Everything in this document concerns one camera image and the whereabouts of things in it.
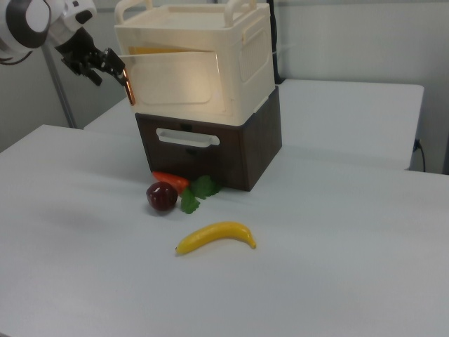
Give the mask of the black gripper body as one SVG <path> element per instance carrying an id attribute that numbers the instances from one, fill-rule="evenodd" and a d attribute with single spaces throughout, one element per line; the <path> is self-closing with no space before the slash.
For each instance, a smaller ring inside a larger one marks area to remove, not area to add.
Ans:
<path id="1" fill-rule="evenodd" d="M 63 63 L 76 75 L 87 76 L 92 69 L 102 69 L 102 51 L 95 47 L 92 36 L 84 28 L 79 28 L 55 49 L 62 56 Z"/>

